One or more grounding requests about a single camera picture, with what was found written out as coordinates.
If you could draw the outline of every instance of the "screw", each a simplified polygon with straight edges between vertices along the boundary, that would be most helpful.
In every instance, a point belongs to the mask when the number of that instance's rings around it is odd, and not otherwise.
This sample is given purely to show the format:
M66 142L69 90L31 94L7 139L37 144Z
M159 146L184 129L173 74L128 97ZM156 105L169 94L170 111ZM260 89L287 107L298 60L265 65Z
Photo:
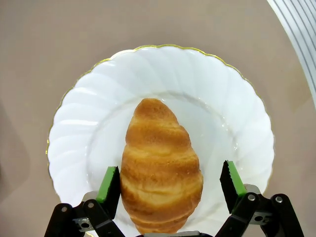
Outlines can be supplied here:
M256 197L255 197L254 195L250 194L250 195L248 196L248 199L249 199L250 201L254 201L254 200L256 199Z
M281 202L283 202L283 199L278 196L278 197L276 197L276 201L277 201L278 203L281 203Z
M93 208L93 207L94 207L94 204L93 204L92 202L90 202L90 203L88 204L88 207L89 207L89 208Z

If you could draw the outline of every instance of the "green pad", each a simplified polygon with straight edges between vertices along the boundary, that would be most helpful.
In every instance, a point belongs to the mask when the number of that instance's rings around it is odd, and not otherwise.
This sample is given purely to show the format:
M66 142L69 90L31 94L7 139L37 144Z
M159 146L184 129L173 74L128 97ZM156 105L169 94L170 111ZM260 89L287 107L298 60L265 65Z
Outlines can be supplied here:
M104 201L106 200L116 169L117 167L108 167L107 172L104 175L102 184L100 186L98 195L96 197L98 203L104 203Z
M238 197L244 196L247 193L247 189L242 183L242 180L238 174L238 171L236 169L236 166L233 161L227 161L228 163L228 169L231 175L231 179L234 184L234 188L236 190L236 193Z

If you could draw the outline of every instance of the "bread crust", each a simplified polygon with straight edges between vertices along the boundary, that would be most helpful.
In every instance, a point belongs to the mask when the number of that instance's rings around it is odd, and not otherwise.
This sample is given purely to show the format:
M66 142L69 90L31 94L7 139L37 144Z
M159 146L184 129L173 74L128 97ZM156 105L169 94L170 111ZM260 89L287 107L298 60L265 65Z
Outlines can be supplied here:
M125 139L120 172L124 208L141 234L177 232L203 189L188 133L164 103L143 99Z

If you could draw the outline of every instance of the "bread roll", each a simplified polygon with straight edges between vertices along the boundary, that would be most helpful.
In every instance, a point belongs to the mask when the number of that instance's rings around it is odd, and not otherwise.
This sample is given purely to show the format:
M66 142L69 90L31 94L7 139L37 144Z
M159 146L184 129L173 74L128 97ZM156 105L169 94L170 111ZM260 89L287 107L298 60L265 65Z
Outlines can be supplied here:
M160 100L144 99L126 133L124 208L141 233L175 233L198 205L203 176L188 133Z

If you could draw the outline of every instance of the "white plate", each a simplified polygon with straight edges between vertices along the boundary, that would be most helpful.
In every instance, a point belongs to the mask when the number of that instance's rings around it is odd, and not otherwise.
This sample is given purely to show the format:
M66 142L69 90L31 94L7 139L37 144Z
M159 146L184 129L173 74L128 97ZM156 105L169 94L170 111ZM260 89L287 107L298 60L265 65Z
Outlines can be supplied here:
M62 202L76 206L98 190L108 166L120 167L125 134L143 98L158 98L190 135L204 176L201 202L180 231L215 235L228 217L223 161L263 192L274 136L262 100L234 67L194 48L142 46L96 64L66 94L49 134L49 172ZM119 202L115 223L139 235Z

